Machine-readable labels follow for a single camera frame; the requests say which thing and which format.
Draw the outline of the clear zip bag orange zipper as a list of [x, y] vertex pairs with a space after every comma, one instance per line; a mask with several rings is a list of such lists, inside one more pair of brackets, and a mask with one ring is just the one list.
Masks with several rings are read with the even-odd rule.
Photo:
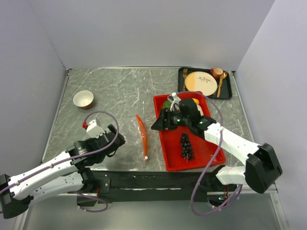
[[124, 137], [125, 143], [121, 146], [116, 156], [127, 157], [129, 159], [148, 160], [145, 156], [145, 126], [140, 122], [138, 115], [118, 118], [113, 122], [115, 127], [119, 127], [119, 135]]

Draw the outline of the black grape bunch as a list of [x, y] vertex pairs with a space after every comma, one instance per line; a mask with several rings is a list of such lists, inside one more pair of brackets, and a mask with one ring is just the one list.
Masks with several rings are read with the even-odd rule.
[[187, 133], [182, 133], [180, 138], [181, 157], [186, 161], [194, 159], [191, 142]]

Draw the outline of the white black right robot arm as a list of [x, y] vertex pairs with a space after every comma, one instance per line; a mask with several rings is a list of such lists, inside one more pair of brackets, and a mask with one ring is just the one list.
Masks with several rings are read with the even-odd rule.
[[257, 144], [224, 128], [219, 122], [199, 111], [199, 105], [191, 98], [180, 100], [179, 108], [163, 108], [152, 130], [175, 130], [187, 127], [201, 139], [219, 146], [235, 156], [239, 167], [223, 166], [210, 179], [211, 188], [221, 191], [228, 184], [246, 184], [263, 194], [283, 173], [274, 148], [270, 144]]

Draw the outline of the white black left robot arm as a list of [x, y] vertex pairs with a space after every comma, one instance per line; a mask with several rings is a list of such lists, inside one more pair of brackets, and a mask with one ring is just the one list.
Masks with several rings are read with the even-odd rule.
[[55, 158], [16, 176], [0, 177], [0, 207], [5, 219], [24, 213], [31, 205], [62, 193], [88, 193], [97, 187], [90, 167], [112, 157], [125, 144], [113, 125], [94, 138], [76, 141]]

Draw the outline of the green orange fruit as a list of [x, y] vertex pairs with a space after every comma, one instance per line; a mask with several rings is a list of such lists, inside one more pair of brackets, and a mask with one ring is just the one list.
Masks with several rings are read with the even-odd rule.
[[170, 108], [171, 104], [172, 103], [170, 101], [166, 100], [166, 101], [163, 102], [163, 108]]

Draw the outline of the white radish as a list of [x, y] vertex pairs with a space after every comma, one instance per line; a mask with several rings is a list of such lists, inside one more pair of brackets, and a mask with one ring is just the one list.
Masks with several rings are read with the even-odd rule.
[[202, 108], [201, 108], [200, 105], [197, 105], [197, 109], [198, 109], [200, 115], [201, 115], [201, 116], [204, 116], [203, 110], [202, 110]]

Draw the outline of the yellow mango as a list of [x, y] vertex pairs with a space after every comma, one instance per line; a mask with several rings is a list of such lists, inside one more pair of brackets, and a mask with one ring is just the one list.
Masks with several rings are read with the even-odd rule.
[[195, 104], [199, 105], [200, 101], [198, 99], [193, 98], [193, 101], [195, 102]]

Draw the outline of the white brown bowl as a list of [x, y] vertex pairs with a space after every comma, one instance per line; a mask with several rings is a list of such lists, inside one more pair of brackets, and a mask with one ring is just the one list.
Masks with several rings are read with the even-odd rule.
[[87, 90], [77, 92], [73, 97], [73, 103], [83, 110], [90, 109], [94, 105], [94, 95], [91, 91]]

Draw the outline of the red plastic tray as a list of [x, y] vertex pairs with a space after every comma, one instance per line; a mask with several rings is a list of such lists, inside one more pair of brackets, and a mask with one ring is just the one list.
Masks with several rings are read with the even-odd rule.
[[[195, 98], [199, 100], [204, 115], [211, 117], [206, 100], [203, 97], [202, 93], [184, 92], [180, 93], [178, 96], [181, 99]], [[167, 97], [168, 94], [157, 95], [153, 97], [156, 118], [158, 118], [160, 111], [163, 108], [163, 103], [167, 100]], [[182, 133], [188, 134], [189, 141], [192, 147], [192, 153], [194, 156], [193, 159], [188, 161], [181, 157], [182, 147], [180, 139]], [[210, 143], [201, 139], [200, 137], [193, 135], [187, 127], [178, 127], [176, 130], [173, 131], [166, 130], [163, 132], [159, 132], [159, 136], [165, 160], [165, 168], [169, 172], [203, 168], [210, 161], [211, 157], [217, 149], [216, 144]], [[222, 149], [220, 149], [211, 166], [224, 164], [225, 162], [226, 158], [224, 152]]]

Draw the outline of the gold fork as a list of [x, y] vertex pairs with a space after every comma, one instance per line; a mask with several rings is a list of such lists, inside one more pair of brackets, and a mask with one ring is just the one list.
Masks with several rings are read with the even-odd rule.
[[188, 69], [184, 68], [183, 69], [183, 74], [182, 74], [182, 76], [183, 76], [183, 88], [182, 88], [182, 91], [186, 91], [185, 79], [186, 79], [187, 75], [188, 75]]

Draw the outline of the cream orange plate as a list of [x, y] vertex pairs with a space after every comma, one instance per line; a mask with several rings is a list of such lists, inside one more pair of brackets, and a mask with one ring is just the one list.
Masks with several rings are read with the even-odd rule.
[[210, 96], [217, 90], [215, 78], [205, 72], [193, 72], [185, 78], [185, 86], [188, 91], [201, 92], [205, 96]]

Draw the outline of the black serving tray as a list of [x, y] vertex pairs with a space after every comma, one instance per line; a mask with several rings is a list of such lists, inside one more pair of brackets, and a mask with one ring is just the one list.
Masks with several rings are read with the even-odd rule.
[[[183, 88], [183, 69], [184, 68], [187, 68], [188, 69], [188, 75], [190, 73], [193, 73], [193, 72], [197, 72], [197, 71], [200, 71], [200, 72], [205, 72], [205, 73], [208, 73], [210, 75], [212, 75], [210, 69], [200, 69], [200, 68], [192, 68], [192, 67], [181, 67], [179, 70], [178, 70], [178, 83], [177, 83], [177, 91], [178, 92], [182, 92], [182, 88]], [[230, 76], [229, 76], [229, 73], [227, 73], [227, 77], [223, 80], [223, 85], [221, 87], [221, 94], [220, 94], [220, 97], [218, 98], [217, 97], [217, 90], [218, 90], [218, 85], [219, 85], [219, 78], [215, 78], [216, 82], [217, 82], [217, 90], [215, 91], [214, 94], [208, 96], [209, 98], [211, 99], [218, 99], [218, 100], [228, 100], [232, 97], [232, 87], [231, 87], [231, 81], [230, 81]]]

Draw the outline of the orange cup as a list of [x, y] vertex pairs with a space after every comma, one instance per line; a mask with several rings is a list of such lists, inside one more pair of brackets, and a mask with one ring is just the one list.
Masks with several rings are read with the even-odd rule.
[[221, 68], [211, 68], [210, 71], [212, 73], [212, 76], [216, 79], [221, 77], [224, 72]]

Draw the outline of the gold spoon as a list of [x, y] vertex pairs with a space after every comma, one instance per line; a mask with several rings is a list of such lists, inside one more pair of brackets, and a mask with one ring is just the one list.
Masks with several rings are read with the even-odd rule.
[[221, 87], [223, 85], [223, 80], [227, 77], [227, 73], [226, 71], [224, 71], [222, 73], [222, 75], [220, 76], [220, 79], [219, 79], [219, 85], [218, 85], [218, 90], [217, 90], [217, 97], [219, 98], [220, 97], [220, 94], [221, 94]]

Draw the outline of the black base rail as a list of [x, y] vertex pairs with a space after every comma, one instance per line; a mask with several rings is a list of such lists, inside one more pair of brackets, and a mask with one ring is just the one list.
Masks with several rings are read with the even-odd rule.
[[108, 203], [189, 200], [200, 172], [78, 170], [82, 193], [95, 193]]

